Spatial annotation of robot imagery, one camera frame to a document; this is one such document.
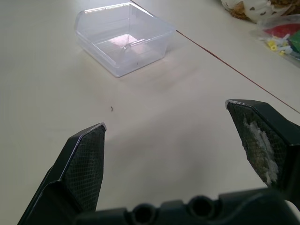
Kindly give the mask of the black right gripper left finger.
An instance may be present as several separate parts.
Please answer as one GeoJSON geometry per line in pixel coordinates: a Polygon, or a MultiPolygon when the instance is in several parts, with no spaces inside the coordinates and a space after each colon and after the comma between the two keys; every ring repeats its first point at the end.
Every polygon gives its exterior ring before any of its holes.
{"type": "Polygon", "coordinates": [[[104,123],[68,138],[17,225],[72,225],[96,210],[104,173],[104,123]]]}

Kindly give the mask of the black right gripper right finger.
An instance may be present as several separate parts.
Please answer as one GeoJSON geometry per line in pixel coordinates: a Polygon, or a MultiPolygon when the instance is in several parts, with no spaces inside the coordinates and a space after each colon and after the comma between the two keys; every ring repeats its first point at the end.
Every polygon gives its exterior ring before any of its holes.
{"type": "Polygon", "coordinates": [[[300,201],[300,126],[265,102],[229,99],[225,106],[261,180],[300,201]]]}

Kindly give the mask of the clear plastic container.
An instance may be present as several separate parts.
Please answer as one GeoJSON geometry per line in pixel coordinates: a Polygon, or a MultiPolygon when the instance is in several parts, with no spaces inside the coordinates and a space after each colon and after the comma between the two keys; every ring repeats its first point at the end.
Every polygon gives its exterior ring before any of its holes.
{"type": "Polygon", "coordinates": [[[162,59],[175,31],[132,2],[87,9],[75,20],[79,45],[115,77],[162,59]]]}

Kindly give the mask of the clear bag of coloured parts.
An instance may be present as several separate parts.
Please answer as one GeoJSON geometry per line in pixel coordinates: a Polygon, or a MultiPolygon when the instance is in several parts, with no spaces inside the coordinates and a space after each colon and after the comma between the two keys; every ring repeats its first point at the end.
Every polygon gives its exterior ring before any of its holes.
{"type": "Polygon", "coordinates": [[[300,68],[300,14],[259,21],[250,34],[300,68]]]}

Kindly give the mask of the white patterned bag of snacks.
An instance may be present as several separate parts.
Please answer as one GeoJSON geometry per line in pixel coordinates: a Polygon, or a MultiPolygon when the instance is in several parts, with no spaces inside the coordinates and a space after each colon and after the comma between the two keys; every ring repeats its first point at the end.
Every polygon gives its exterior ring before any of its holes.
{"type": "Polygon", "coordinates": [[[254,23],[300,14],[300,0],[221,0],[221,3],[232,17],[254,23]]]}

